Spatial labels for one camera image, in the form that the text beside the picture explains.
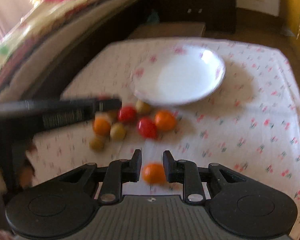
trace floor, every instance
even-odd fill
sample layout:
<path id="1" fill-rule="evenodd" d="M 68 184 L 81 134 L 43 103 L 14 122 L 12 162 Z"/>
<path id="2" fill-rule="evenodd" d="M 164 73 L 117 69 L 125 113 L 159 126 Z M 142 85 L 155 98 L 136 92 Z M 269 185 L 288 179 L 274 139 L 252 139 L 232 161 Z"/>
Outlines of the floor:
<path id="1" fill-rule="evenodd" d="M 290 46 L 288 38 L 281 35 L 279 29 L 256 28 L 239 25 L 237 26 L 237 31 L 234 34 L 206 31 L 204 37 L 243 41 L 278 48 L 290 61 L 300 89 L 300 61 L 293 48 Z"/>

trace floral tablecloth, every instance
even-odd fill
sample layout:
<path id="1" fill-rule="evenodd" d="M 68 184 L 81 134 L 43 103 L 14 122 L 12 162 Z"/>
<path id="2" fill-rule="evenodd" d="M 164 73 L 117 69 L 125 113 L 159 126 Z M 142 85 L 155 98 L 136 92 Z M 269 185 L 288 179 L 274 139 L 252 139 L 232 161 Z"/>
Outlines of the floral tablecloth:
<path id="1" fill-rule="evenodd" d="M 192 44 L 216 51 L 226 63 L 220 88 L 205 100 L 171 108 L 177 128 L 159 140 L 142 139 L 130 127 L 123 142 L 107 142 L 103 153 L 89 149 L 91 122 L 81 123 L 34 138 L 38 153 L 30 156 L 35 183 L 42 183 L 87 162 L 106 166 L 115 159 L 131 158 L 142 149 L 143 165 L 162 161 L 164 150 L 175 159 L 200 167 L 216 162 L 288 194 L 298 206 L 290 233 L 300 237 L 300 93 L 288 60 L 277 49 L 202 38 L 160 38 L 113 43 L 83 69 L 63 98 L 119 94 L 123 104 L 136 98 L 129 89 L 130 72 L 153 60 L 166 48 Z M 178 184 L 150 187 L 123 185 L 124 194 L 180 194 Z"/>

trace cherry tomato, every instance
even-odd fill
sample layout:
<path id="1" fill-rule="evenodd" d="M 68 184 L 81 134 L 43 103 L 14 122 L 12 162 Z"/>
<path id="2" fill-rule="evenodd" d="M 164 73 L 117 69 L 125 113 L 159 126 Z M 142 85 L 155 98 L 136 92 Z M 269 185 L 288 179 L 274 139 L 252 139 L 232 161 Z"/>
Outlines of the cherry tomato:
<path id="1" fill-rule="evenodd" d="M 154 122 L 160 131 L 171 131 L 177 124 L 173 114 L 167 110 L 158 111 L 154 117 Z"/>
<path id="2" fill-rule="evenodd" d="M 150 185 L 167 183 L 162 163 L 149 163 L 142 170 L 143 180 Z"/>
<path id="3" fill-rule="evenodd" d="M 138 122 L 138 132 L 143 138 L 157 138 L 157 127 L 148 117 L 143 117 L 140 119 Z"/>
<path id="4" fill-rule="evenodd" d="M 92 128 L 96 135 L 109 136 L 111 124 L 104 117 L 96 117 Z"/>
<path id="5" fill-rule="evenodd" d="M 136 119 L 137 111 L 133 106 L 124 106 L 118 112 L 118 121 L 130 123 Z"/>

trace metal pin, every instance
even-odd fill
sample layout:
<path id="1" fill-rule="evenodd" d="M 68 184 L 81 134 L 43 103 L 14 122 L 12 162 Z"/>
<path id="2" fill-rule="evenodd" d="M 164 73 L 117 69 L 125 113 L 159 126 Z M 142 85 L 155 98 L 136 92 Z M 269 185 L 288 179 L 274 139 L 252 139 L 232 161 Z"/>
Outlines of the metal pin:
<path id="1" fill-rule="evenodd" d="M 156 201 L 156 199 L 154 197 L 151 197 L 151 198 L 148 198 L 147 201 L 154 202 L 154 201 Z"/>
<path id="2" fill-rule="evenodd" d="M 103 202 L 111 202 L 115 200 L 115 195 L 114 194 L 103 194 L 100 199 Z"/>
<path id="3" fill-rule="evenodd" d="M 190 194 L 188 200 L 191 202 L 200 202 L 203 200 L 203 196 L 200 194 Z"/>

